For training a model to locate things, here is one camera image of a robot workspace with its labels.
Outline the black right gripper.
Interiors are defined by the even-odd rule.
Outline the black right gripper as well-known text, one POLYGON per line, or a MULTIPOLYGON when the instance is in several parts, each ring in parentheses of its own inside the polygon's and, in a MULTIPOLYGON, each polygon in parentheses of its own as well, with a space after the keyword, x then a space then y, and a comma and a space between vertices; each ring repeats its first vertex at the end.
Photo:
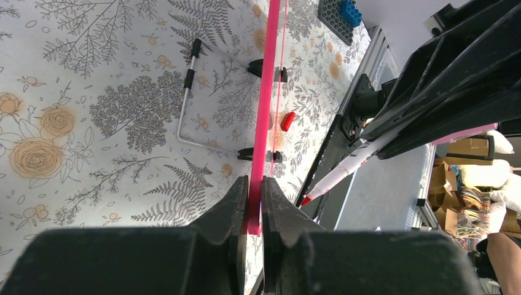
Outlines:
POLYGON ((372 141, 399 128, 381 159, 520 117, 520 2, 447 5, 433 20, 437 33, 411 54, 362 135, 372 141))

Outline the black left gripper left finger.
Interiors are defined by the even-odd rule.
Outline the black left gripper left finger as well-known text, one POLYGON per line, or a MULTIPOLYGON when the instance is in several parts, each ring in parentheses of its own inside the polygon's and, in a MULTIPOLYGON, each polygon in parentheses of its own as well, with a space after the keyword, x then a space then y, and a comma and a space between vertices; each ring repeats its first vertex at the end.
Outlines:
POLYGON ((247 176, 183 227, 56 229, 16 261, 2 294, 242 294, 247 176))

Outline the pink framed whiteboard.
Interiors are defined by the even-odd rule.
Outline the pink framed whiteboard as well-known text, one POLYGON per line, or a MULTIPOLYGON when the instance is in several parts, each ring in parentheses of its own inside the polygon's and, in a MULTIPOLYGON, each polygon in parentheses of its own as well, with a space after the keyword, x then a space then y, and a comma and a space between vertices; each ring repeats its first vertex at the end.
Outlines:
POLYGON ((286 39, 287 8, 286 1, 269 2, 251 181, 249 185, 248 233, 251 235, 262 233, 260 219, 261 182, 264 177, 264 165, 268 162, 266 160, 267 152, 275 152, 274 146, 268 146, 269 121, 271 112, 278 112, 283 72, 284 41, 286 39))

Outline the red marker cap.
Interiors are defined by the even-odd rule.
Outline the red marker cap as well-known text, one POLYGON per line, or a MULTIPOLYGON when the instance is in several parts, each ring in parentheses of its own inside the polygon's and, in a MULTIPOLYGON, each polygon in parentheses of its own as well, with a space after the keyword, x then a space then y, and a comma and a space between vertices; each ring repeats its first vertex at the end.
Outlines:
POLYGON ((283 117, 283 120, 281 121, 282 131, 287 132, 289 130, 295 116, 296 116, 295 112, 289 112, 283 117))

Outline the white red marker pen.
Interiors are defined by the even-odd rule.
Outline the white red marker pen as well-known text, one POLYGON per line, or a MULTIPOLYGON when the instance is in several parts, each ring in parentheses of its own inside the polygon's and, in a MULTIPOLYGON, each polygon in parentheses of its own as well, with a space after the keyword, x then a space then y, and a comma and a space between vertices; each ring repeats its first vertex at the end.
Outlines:
POLYGON ((376 155, 387 144, 395 139, 399 132, 399 129, 395 129, 386 132, 373 141, 366 141, 360 145, 360 147, 350 153, 326 176, 317 182, 313 189, 304 197, 301 205, 304 206, 312 200, 324 195, 347 176, 352 175, 359 167, 364 165, 371 157, 376 155))

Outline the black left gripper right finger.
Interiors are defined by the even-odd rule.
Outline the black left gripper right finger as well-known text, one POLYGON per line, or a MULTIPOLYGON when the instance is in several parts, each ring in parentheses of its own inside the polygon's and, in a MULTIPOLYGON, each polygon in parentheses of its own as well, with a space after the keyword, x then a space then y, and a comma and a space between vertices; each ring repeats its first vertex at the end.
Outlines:
POLYGON ((265 294, 482 294, 466 253, 422 231, 323 229, 262 180, 265 294))

